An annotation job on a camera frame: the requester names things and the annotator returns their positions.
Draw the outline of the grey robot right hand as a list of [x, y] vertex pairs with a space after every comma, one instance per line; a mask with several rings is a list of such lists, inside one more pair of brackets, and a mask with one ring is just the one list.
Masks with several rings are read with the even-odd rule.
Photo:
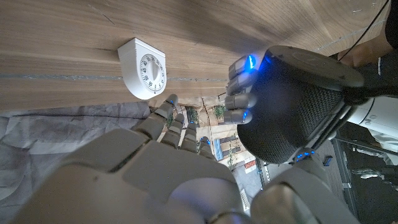
[[356, 223], [313, 151], [269, 182], [245, 210], [231, 171], [178, 116], [170, 95], [134, 130], [115, 129], [68, 155], [14, 223]]

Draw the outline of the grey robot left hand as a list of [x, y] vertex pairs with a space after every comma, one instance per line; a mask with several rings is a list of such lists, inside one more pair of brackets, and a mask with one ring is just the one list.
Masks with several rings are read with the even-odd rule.
[[246, 124], [252, 119], [250, 108], [257, 101], [251, 88], [257, 79], [256, 58], [244, 55], [229, 67], [229, 82], [224, 99], [223, 113], [226, 124]]

